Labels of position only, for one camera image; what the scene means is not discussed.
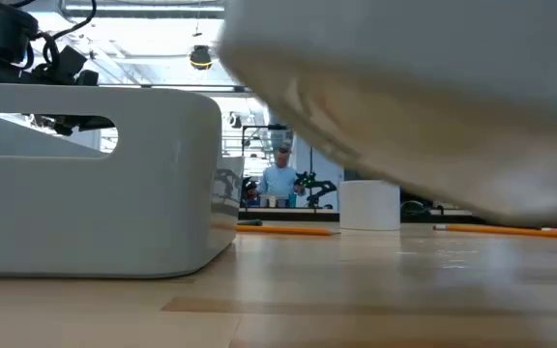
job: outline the person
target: person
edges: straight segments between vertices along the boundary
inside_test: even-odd
[[[304,195],[305,188],[296,183],[296,170],[287,164],[291,154],[291,143],[283,142],[278,148],[275,165],[266,168],[254,193],[277,198],[278,207],[289,206],[291,195]]]

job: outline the white object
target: white object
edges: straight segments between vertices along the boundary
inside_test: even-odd
[[[235,237],[237,203],[212,204],[221,124],[211,99],[166,89],[0,84],[2,111],[100,115],[120,138],[112,154],[93,158],[92,149],[7,127],[0,276],[184,275]],[[15,141],[24,152],[11,153]],[[41,157],[19,156],[28,154]],[[237,163],[219,165],[239,177],[239,161],[239,172]],[[221,223],[211,224],[219,215]]]
[[[340,228],[397,231],[401,226],[399,187],[377,180],[340,183]]]
[[[557,1],[227,5],[223,65],[330,159],[557,224]]]

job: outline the floor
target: floor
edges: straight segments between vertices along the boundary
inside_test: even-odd
[[[0,347],[381,346],[557,348],[557,240],[243,235],[188,277],[0,279]]]

